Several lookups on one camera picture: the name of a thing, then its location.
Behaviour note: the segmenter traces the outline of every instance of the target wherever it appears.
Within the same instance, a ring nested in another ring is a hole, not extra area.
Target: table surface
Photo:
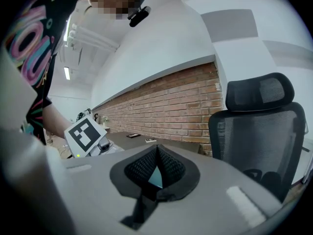
[[[117,132],[117,133],[107,133],[106,137],[113,141],[116,145],[120,146],[124,150],[133,149],[139,146],[143,146],[146,144],[168,144],[174,147],[182,148],[191,152],[199,153],[200,144],[198,143],[190,143],[190,142],[179,142],[173,140],[166,139],[156,139],[156,142],[146,143],[146,139],[151,139],[151,137],[147,136],[139,136],[135,138],[128,138],[127,135],[130,135],[130,132]]]

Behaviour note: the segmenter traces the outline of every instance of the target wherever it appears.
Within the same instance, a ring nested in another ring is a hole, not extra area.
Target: ceiling light
[[[67,80],[70,80],[68,67],[64,67],[64,72],[65,72],[65,77],[67,78]]]
[[[68,18],[67,20],[67,29],[65,30],[65,34],[64,34],[64,37],[63,37],[63,40],[65,42],[67,42],[67,35],[68,35],[68,29],[69,29],[69,22],[70,22],[70,17]]]

